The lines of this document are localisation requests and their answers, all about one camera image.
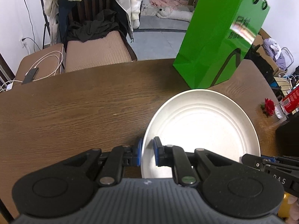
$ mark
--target green paper bag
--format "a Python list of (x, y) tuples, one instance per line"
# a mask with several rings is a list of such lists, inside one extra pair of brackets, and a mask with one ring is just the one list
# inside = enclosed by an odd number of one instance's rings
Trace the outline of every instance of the green paper bag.
[(258, 34), (265, 0), (198, 0), (173, 66), (190, 88), (228, 80)]

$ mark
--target wooden table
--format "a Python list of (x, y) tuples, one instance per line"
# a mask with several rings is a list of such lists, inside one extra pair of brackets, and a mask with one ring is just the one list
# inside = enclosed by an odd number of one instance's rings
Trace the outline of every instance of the wooden table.
[[(13, 184), (23, 175), (93, 147), (133, 144), (158, 108), (188, 90), (173, 59), (85, 69), (14, 87), (0, 94), (0, 198), (14, 217)], [(276, 155), (279, 121), (260, 109), (274, 93), (251, 61), (211, 88), (237, 102), (251, 119), (262, 154)]]

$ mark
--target red package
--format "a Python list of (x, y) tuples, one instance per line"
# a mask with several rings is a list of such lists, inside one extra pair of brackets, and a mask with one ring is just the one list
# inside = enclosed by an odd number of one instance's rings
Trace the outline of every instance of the red package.
[(282, 105), (290, 113), (299, 107), (299, 87), (291, 91), (283, 100)]

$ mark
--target pink blanket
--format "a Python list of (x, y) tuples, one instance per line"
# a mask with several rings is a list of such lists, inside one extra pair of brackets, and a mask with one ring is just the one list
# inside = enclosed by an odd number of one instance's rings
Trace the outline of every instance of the pink blanket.
[(154, 7), (172, 7), (176, 9), (177, 6), (181, 6), (180, 3), (174, 0), (149, 0)]

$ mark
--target red flower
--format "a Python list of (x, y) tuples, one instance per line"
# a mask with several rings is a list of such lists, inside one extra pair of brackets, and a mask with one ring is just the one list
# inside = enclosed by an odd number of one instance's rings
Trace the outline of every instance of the red flower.
[(265, 99), (265, 104), (261, 105), (261, 108), (267, 116), (272, 116), (274, 114), (275, 106), (271, 99)]

